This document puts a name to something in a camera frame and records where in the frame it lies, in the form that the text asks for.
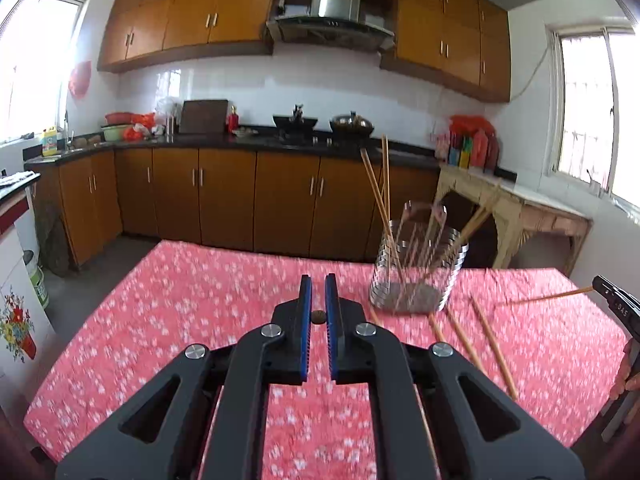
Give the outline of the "person's right hand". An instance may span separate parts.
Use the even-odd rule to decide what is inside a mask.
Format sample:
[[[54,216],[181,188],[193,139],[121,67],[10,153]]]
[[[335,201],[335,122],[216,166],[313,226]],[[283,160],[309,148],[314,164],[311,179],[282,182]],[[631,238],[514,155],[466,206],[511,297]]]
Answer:
[[[625,391],[636,391],[639,389],[639,374],[631,374],[631,349],[634,345],[634,341],[629,339],[625,344],[623,359],[620,361],[620,367],[618,368],[615,376],[612,388],[608,397],[611,400],[616,400]]]

